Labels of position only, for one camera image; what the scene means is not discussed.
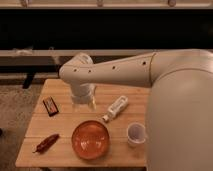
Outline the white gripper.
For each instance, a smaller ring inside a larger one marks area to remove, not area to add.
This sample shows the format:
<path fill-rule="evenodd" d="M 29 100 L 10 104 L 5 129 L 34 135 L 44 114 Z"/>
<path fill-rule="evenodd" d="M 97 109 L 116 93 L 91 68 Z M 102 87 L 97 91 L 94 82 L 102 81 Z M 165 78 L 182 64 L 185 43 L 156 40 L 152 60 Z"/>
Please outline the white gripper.
<path fill-rule="evenodd" d="M 91 110 L 96 110 L 96 101 L 94 96 L 96 86 L 94 84 L 82 84 L 82 85 L 71 85 L 72 91 L 72 110 L 73 112 L 78 111 L 80 104 L 78 103 L 88 103 Z"/>

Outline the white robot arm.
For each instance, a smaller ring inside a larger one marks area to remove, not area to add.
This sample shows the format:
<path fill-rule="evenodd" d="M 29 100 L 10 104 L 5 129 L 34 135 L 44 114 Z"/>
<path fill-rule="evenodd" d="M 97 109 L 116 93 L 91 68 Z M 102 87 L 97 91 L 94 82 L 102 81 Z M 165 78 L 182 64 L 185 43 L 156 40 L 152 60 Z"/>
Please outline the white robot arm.
<path fill-rule="evenodd" d="M 166 50 L 95 64 L 80 53 L 60 78 L 85 103 L 93 83 L 148 87 L 148 171 L 213 171 L 213 53 Z"/>

